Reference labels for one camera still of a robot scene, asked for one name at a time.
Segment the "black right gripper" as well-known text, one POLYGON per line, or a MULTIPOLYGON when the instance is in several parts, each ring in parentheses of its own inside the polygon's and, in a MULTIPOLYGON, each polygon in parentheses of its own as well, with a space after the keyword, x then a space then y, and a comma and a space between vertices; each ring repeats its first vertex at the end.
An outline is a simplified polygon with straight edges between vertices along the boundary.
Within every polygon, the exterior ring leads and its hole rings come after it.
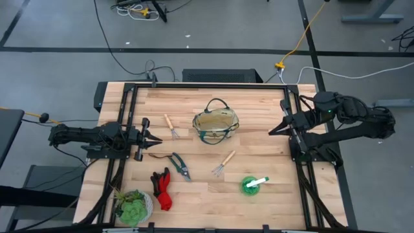
POLYGON ((285 135, 289 136, 290 145, 300 153, 306 153, 308 146, 305 143, 303 134, 310 128, 308 119, 303 111, 292 113, 289 100, 280 101, 281 108, 285 114, 281 123, 273 130, 269 131, 270 136, 285 135))

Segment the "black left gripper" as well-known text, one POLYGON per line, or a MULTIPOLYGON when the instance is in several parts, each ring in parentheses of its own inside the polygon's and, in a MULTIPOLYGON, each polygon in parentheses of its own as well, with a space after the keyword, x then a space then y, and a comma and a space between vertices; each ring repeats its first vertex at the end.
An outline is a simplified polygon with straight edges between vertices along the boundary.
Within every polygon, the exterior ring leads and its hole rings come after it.
POLYGON ((131 126, 129 128, 129 136, 128 136, 128 143, 131 145, 138 146, 138 150, 134 155, 134 160, 142 161, 143 158, 143 150, 147 150, 152 146, 156 146, 161 144, 162 139, 152 135, 148 128, 149 128, 149 119, 143 118, 142 119, 142 130, 138 130, 135 126, 131 126))

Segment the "wooden-handled hand rake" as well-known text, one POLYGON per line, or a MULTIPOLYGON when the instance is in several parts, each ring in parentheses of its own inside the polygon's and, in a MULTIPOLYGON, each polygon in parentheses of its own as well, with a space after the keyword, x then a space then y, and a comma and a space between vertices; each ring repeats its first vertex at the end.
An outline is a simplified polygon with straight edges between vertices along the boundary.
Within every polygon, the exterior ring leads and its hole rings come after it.
POLYGON ((180 136, 175 131, 175 128, 173 127, 173 124, 171 123, 171 120, 170 120, 170 118, 169 118, 169 116, 167 114, 164 114, 164 119, 165 119, 165 121, 166 121, 166 123, 167 123, 167 125, 168 125, 168 127, 169 127, 169 129, 171 131, 172 139, 173 140, 178 139, 180 136))
POLYGON ((216 176, 219 177, 221 172, 224 170, 224 167, 226 166, 226 164, 231 160, 231 158, 235 155, 235 151, 232 151, 230 154, 228 154, 224 160, 220 163, 220 165, 218 165, 218 167, 214 168, 212 170, 212 173, 216 176))

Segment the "green pruning shears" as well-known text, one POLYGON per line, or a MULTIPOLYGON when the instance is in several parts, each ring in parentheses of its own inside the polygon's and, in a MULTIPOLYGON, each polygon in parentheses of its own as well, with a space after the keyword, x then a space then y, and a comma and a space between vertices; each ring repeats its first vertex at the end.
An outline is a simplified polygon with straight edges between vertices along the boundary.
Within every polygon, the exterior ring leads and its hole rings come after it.
POLYGON ((174 167, 177 169, 177 172, 183 176, 184 180, 187 182, 191 182, 189 169, 178 153, 173 152, 171 155, 164 156, 156 156, 155 154, 150 153, 149 156, 156 159, 168 158, 170 162, 174 165, 174 167))

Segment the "red and black gardening gloves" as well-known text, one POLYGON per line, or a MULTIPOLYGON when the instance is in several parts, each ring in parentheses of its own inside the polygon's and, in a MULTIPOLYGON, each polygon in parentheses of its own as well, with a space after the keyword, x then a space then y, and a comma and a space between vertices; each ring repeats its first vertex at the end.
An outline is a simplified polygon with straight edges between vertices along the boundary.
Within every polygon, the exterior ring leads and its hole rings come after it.
POLYGON ((169 211, 173 202, 168 194, 168 185, 171 180, 171 174, 168 167, 164 168, 163 173, 153 172, 150 179, 153 183, 153 195, 157 198, 161 210, 169 211))

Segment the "beige green-trimmed gardening bag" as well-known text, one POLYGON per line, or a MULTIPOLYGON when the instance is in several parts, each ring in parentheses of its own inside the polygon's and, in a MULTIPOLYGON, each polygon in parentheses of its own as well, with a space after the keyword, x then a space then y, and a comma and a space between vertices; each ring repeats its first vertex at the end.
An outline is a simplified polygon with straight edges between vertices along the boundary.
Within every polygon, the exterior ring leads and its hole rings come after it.
POLYGON ((203 143, 216 145, 235 134, 239 128, 239 117, 224 100, 212 98, 204 110, 194 116, 192 126, 203 143), (221 102, 224 107, 209 109, 214 101, 221 102))

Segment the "black box beside table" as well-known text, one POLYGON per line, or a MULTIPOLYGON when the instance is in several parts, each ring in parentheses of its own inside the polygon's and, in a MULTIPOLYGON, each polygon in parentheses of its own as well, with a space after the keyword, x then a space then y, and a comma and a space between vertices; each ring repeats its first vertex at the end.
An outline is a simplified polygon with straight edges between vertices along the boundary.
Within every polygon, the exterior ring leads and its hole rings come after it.
POLYGON ((93 107, 95 110, 97 110, 97 112, 100 112, 102 109, 107 84, 108 82, 98 82, 98 85, 96 87, 93 99, 93 107))

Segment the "succulent in white pot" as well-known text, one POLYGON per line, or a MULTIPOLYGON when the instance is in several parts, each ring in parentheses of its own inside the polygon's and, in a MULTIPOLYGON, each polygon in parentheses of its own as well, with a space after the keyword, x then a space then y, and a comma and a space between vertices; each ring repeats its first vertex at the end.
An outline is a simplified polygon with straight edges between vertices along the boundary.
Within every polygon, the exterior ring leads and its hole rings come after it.
POLYGON ((129 227, 137 227, 139 223, 147 221, 153 213, 152 198, 145 192, 133 190, 114 191, 115 216, 129 227))

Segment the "black computer tower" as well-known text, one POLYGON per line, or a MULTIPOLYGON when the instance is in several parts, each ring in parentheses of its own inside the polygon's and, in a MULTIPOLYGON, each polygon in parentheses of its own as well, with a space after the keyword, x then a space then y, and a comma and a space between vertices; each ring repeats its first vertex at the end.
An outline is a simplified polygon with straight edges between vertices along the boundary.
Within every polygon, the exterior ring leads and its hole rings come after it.
POLYGON ((255 69, 184 69, 183 82, 263 83, 255 69))

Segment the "dark grey cart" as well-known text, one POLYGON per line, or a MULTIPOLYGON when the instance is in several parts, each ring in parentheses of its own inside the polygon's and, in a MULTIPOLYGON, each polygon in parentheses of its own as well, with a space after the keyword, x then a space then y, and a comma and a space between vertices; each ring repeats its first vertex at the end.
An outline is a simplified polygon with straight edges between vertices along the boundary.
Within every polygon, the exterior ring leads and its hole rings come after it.
MULTIPOLYGON (((70 166, 36 166, 32 165, 28 171, 24 188, 56 194, 79 196, 84 168, 70 166)), ((23 221, 30 224, 43 221, 55 215, 55 221, 72 221, 75 208, 66 210, 64 207, 54 206, 17 206, 14 208, 10 220, 5 228, 6 231, 17 230, 22 227, 23 221)))

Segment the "grey desk foot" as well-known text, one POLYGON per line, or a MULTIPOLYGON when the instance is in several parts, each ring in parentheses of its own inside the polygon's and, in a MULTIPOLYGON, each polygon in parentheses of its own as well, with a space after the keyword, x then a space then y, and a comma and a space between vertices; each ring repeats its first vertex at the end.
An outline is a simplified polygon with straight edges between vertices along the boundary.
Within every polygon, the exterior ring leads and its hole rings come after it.
POLYGON ((414 107, 414 98, 377 100, 375 107, 414 107))
POLYGON ((394 23, 398 24, 404 20, 402 14, 386 14, 385 11, 393 4, 395 0, 384 0, 384 2, 371 14, 365 15, 350 15, 342 16, 342 23, 366 23, 366 24, 375 24, 375 23, 394 23))

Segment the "black stand leg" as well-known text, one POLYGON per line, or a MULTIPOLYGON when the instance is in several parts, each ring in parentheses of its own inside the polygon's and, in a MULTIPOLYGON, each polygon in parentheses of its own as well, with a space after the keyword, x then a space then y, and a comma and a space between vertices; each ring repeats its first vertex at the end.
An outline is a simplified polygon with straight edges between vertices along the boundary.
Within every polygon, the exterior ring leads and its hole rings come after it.
POLYGON ((153 4, 153 6, 155 7, 156 11, 158 12, 161 20, 163 20, 163 22, 167 23, 168 19, 166 17, 166 11, 161 8, 161 6, 157 3, 156 0, 150 0, 150 1, 153 4))

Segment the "black side table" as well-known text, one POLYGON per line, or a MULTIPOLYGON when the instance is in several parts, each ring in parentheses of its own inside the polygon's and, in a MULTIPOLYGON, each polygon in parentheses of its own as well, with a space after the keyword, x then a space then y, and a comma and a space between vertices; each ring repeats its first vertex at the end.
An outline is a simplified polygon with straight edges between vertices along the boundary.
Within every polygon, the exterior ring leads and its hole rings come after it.
POLYGON ((17 135, 24 113, 20 109, 0 109, 0 168, 17 135))

